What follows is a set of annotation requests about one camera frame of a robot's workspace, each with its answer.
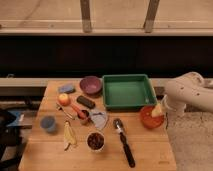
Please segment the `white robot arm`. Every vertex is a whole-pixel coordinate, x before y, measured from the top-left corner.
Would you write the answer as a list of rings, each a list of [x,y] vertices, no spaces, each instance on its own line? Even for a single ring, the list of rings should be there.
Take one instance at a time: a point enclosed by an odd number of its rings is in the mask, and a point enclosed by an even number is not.
[[[162,115],[184,115],[187,105],[213,113],[213,78],[204,79],[198,72],[188,72],[170,79],[158,109]]]

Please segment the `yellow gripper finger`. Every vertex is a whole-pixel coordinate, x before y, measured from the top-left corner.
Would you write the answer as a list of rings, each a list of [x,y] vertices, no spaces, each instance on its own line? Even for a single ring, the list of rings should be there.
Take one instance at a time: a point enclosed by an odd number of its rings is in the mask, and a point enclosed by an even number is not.
[[[158,116],[162,116],[163,115],[163,111],[162,111],[162,107],[161,107],[161,104],[158,103],[154,109],[152,110],[151,112],[151,116],[152,117],[158,117]]]

